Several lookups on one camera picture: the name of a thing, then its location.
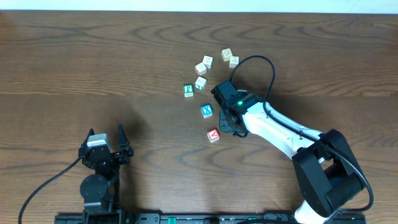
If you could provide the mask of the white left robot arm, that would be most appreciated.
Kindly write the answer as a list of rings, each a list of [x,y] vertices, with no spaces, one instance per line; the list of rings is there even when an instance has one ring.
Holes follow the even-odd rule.
[[[120,151],[111,152],[107,135],[91,129],[78,150],[82,164],[95,172],[80,185],[87,213],[111,213],[120,207],[120,167],[129,164],[134,155],[122,125],[118,127],[118,147]]]

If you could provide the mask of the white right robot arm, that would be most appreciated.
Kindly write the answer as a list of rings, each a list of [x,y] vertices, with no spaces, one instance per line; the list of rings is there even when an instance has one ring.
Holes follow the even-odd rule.
[[[269,141],[293,163],[303,203],[294,212],[297,223],[327,223],[344,204],[370,189],[346,138],[337,130],[310,129],[276,111],[264,98],[237,90],[213,89],[228,124]]]

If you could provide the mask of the red A wooden block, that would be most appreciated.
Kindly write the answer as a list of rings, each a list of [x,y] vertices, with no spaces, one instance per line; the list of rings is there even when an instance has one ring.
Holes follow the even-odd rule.
[[[215,142],[220,139],[220,134],[218,130],[215,128],[207,132],[207,137],[210,142]]]

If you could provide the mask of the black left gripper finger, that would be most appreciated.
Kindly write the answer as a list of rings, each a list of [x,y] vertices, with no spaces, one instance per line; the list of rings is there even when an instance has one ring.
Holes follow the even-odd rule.
[[[88,134],[87,134],[85,140],[83,141],[83,143],[81,144],[81,146],[87,146],[87,142],[88,142],[89,137],[92,136],[92,135],[94,135],[94,134],[95,134],[94,129],[91,128],[91,129],[88,131]]]
[[[134,150],[130,142],[127,140],[124,128],[121,124],[118,126],[118,146],[121,149],[121,152],[125,152],[129,157],[134,155]]]

